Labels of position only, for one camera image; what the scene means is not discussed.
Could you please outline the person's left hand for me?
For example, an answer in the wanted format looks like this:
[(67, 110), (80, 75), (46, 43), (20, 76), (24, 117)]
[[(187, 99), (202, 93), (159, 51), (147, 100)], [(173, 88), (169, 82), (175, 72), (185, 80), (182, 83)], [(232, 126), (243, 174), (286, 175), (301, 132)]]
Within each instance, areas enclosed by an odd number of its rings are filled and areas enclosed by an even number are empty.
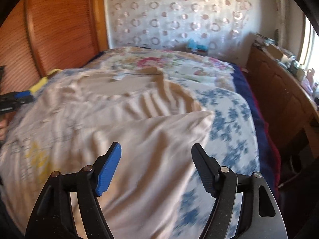
[(7, 133), (7, 119), (2, 119), (0, 121), (0, 140), (3, 141), (5, 139)]

